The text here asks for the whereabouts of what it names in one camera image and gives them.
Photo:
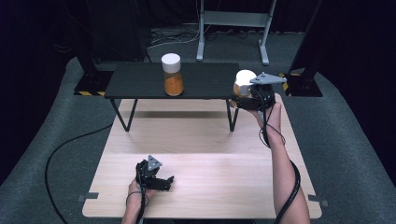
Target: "jar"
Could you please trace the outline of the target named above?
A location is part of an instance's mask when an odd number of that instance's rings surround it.
[[[170,96],[180,95],[183,89],[183,79],[180,73],[180,56],[168,53],[161,58],[163,62],[164,89]]]
[[[250,70],[240,70],[236,74],[235,83],[233,84],[233,94],[238,97],[251,97],[250,87],[253,83],[250,80],[255,78],[256,74]],[[237,107],[237,103],[231,100],[231,105]]]

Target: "wooden table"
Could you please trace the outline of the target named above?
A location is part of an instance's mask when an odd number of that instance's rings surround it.
[[[124,117],[133,103],[121,101]],[[222,100],[140,100],[134,116],[132,132],[115,118],[90,188],[99,195],[86,200],[84,216],[122,217],[135,166],[150,154],[163,163],[157,177],[175,180],[150,201],[145,218],[276,217],[271,152],[248,112],[240,110],[234,132]],[[281,128],[306,198],[315,195],[285,110]],[[308,201],[308,207],[312,218],[321,216],[318,203]]]

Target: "white lid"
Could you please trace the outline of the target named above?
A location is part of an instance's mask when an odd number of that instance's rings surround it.
[[[163,71],[167,73],[176,73],[180,71],[180,56],[175,53],[168,53],[161,58],[163,62]]]
[[[250,70],[241,70],[236,74],[235,84],[239,86],[239,95],[250,95],[249,89],[253,85],[250,80],[255,77],[256,74]]]

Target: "yellow and black tape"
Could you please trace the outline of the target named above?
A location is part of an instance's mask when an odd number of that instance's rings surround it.
[[[296,74],[296,73],[291,73],[290,75],[294,76],[294,77],[299,77],[300,76],[300,74]],[[279,76],[280,77],[285,77],[286,75],[284,73],[280,73]],[[289,84],[288,84],[287,81],[283,83],[283,90],[285,91],[285,94],[287,96],[291,96],[290,87],[289,87]]]
[[[92,96],[92,95],[101,95],[104,96],[104,91],[75,91],[75,95],[84,95],[84,96]]]

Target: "human arm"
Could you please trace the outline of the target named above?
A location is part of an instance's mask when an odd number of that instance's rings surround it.
[[[156,190],[154,189],[146,189],[146,196],[148,199],[151,199],[155,194]],[[136,180],[134,179],[128,188],[128,201],[126,204],[125,212],[122,217],[122,224],[135,224],[137,217],[140,212],[140,206],[142,202],[142,194],[140,193],[140,188],[137,185]]]
[[[277,215],[288,200],[295,183],[294,169],[281,135],[281,108],[280,103],[275,103],[272,111],[271,108],[267,109],[266,117],[269,119],[265,127],[272,154],[274,207]],[[256,118],[259,126],[262,127],[263,121],[258,112],[248,112]],[[310,223],[308,206],[301,188],[280,223]]]

